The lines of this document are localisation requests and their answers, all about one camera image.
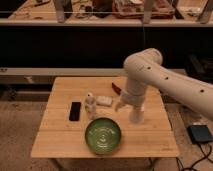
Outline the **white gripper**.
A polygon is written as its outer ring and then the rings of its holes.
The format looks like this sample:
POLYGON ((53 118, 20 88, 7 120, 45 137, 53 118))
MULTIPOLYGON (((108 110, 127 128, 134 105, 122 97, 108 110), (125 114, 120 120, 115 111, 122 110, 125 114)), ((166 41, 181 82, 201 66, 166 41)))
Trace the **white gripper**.
MULTIPOLYGON (((132 106, 141 106, 144 102, 144 95, 132 95, 125 90, 121 91, 120 101, 115 105, 115 112, 118 112, 120 108, 124 107, 125 104, 132 106)), ((138 116, 143 117, 144 105, 138 108, 138 116)))

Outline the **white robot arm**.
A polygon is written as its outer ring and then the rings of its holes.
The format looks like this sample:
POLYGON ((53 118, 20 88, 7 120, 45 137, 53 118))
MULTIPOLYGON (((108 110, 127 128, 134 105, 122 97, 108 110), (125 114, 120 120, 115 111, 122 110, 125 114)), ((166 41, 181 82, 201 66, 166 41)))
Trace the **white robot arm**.
POLYGON ((162 62, 162 54, 155 48, 134 53, 125 59, 123 68, 127 79, 115 111, 128 104, 132 106, 131 114, 139 117, 147 86, 151 85, 213 121, 213 84, 168 70, 161 66, 162 62))

